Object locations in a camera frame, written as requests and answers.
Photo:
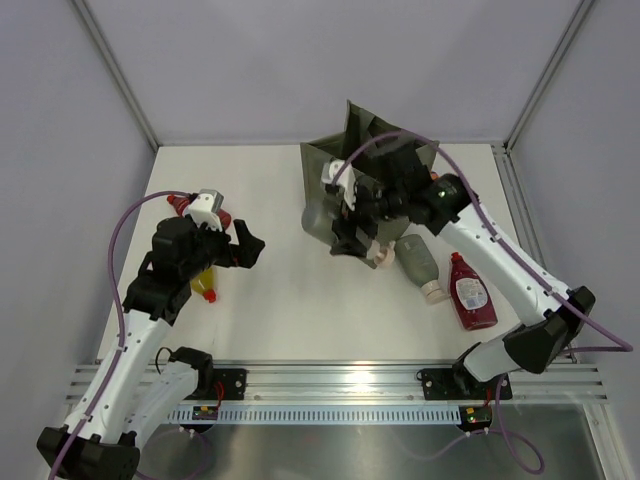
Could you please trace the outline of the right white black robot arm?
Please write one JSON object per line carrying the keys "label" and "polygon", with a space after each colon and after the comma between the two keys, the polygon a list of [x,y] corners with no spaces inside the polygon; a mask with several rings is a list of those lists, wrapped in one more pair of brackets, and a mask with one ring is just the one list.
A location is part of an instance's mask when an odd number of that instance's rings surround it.
{"label": "right white black robot arm", "polygon": [[545,273],[495,224],[456,164],[434,178],[411,143],[387,143],[386,178],[375,188],[356,177],[352,161],[325,164],[321,181],[339,196],[330,252],[383,263],[390,249],[376,239],[382,221],[424,226],[471,261],[517,315],[507,333],[468,348],[451,368],[451,386],[474,397],[515,370],[542,373],[580,332],[595,304],[585,286],[571,289]]}

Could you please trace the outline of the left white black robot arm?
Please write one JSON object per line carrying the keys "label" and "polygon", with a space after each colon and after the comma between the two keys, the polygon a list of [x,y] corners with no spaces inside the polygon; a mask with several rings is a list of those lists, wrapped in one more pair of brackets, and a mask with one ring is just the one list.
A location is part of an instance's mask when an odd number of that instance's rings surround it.
{"label": "left white black robot arm", "polygon": [[265,243],[246,223],[228,235],[189,217],[161,221],[136,278],[117,308],[118,332],[88,389],[62,426],[46,427],[37,449],[53,479],[131,479],[141,452],[175,407],[215,391],[211,355],[178,348],[141,397],[151,356],[191,297],[191,281],[212,266],[252,268]]}

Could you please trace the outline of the green pump bottle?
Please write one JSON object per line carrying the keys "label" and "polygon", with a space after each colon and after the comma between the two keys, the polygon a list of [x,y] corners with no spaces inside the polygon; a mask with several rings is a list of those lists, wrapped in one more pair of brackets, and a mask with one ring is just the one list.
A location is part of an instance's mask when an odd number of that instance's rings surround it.
{"label": "green pump bottle", "polygon": [[[331,201],[308,201],[301,216],[302,229],[321,243],[328,247],[333,247],[338,238],[332,231],[332,224],[338,213],[339,207]],[[393,240],[383,245],[377,240],[372,240],[366,245],[368,245],[369,250],[364,257],[359,257],[359,260],[370,268],[385,268],[394,262],[395,242]]]}

